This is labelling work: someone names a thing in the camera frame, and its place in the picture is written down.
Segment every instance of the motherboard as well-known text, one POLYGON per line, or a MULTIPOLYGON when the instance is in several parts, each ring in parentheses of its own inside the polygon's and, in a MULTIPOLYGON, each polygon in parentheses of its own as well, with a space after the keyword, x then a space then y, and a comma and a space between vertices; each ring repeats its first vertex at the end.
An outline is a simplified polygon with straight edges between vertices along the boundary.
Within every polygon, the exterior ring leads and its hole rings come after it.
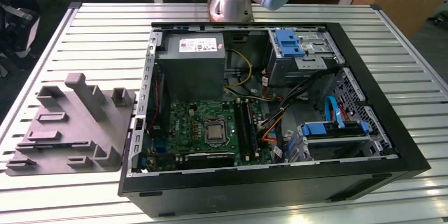
POLYGON ((271 147, 257 139, 260 120, 259 101, 172 103, 169 136, 153 142, 157 154, 148 160, 148 169, 165 171, 269 164, 271 147))

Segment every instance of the blue plastic latch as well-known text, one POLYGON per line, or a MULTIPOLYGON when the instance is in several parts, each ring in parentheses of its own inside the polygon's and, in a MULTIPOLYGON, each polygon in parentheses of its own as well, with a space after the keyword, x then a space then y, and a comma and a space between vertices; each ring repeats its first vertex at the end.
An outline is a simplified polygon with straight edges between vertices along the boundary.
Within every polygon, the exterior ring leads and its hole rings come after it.
POLYGON ((363 129, 364 135, 367 135, 371 131, 369 124, 367 122, 361 121, 360 126, 361 126, 361 129, 363 129))
POLYGON ((275 37, 277 39, 279 46, 296 47, 299 46, 299 39, 296 38, 292 30, 276 30, 275 37))
POLYGON ((307 124, 309 132, 312 135, 325 135, 327 130, 323 123, 309 123, 307 124))
POLYGON ((276 42, 281 51, 283 57, 304 57, 305 51, 301 49, 299 38, 292 30, 275 31, 276 42))
POLYGON ((301 132, 303 132, 303 135, 304 135, 304 136, 308 136, 308 135, 309 135, 309 128, 308 128, 308 125, 303 125, 303 126, 301 126, 301 132))

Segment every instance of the ram slot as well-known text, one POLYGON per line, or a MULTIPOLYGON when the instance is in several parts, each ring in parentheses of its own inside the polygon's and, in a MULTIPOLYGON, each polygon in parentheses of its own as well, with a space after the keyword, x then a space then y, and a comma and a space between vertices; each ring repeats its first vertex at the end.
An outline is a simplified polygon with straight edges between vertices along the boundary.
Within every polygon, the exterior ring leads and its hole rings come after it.
POLYGON ((233 103, 235 127, 240 146, 240 157, 243 161, 249 161, 251 157, 251 129, 248 127, 247 106, 241 101, 233 103))
POLYGON ((259 157, 259 144, 257 144, 257 131, 256 131, 256 126, 253 123, 253 113, 251 109, 251 103, 245 102, 245 110, 247 110, 247 117, 248 117, 248 124, 247 126, 249 127, 249 144, 251 144, 251 153, 253 157, 259 157))

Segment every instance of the power supply label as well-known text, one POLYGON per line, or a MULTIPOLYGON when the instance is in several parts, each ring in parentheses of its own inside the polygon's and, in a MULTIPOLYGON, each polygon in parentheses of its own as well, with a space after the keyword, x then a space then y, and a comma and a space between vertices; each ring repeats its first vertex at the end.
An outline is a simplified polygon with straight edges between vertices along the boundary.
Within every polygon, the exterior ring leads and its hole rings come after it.
POLYGON ((217 52, 216 38, 181 39, 179 52, 217 52))

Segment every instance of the slotted metal table surface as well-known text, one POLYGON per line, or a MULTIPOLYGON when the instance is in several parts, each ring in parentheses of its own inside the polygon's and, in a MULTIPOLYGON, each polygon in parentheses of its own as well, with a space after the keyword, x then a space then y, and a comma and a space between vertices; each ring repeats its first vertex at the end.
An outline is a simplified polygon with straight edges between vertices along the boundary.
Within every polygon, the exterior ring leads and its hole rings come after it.
MULTIPOLYGON (((447 85, 381 11, 369 6, 253 6, 264 22, 339 22, 432 169, 356 201, 176 217, 172 222, 441 223, 448 217, 447 85)), ((157 221, 117 196, 120 172, 8 177, 15 146, 37 111, 35 93, 83 72, 101 90, 137 91, 152 22, 205 22, 204 4, 83 4, 69 8, 0 127, 0 223, 157 221)))

